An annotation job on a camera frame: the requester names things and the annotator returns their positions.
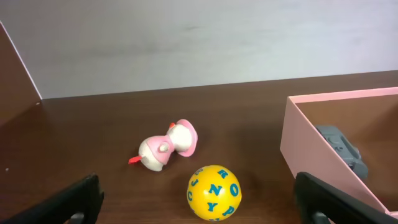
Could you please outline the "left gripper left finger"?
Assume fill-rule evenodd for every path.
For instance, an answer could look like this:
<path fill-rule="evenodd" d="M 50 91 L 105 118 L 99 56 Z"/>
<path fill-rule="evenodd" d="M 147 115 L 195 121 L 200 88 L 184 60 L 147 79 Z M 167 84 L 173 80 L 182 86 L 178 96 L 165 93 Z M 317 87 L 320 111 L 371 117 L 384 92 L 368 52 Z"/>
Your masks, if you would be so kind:
<path fill-rule="evenodd" d="M 104 192 L 96 174 L 90 174 L 3 223 L 96 223 Z"/>

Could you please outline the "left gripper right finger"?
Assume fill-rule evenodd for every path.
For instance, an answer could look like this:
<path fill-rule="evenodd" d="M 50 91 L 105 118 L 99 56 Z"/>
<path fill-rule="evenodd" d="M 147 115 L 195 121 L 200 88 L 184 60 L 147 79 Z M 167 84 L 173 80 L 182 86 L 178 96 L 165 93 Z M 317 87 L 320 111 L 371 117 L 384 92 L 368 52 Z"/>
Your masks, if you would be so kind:
<path fill-rule="evenodd" d="M 397 223 L 396 218 L 362 203 L 308 172 L 297 174 L 294 196 L 302 223 Z"/>

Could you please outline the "grey yellow toy truck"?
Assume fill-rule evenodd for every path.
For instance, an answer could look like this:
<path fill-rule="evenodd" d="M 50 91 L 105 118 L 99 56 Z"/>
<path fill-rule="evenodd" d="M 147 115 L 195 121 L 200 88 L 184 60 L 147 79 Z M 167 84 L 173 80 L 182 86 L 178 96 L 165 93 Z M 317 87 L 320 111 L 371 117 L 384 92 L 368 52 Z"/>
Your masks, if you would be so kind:
<path fill-rule="evenodd" d="M 315 128 L 360 179 L 368 177 L 369 170 L 359 149 L 353 146 L 336 126 L 316 125 Z"/>

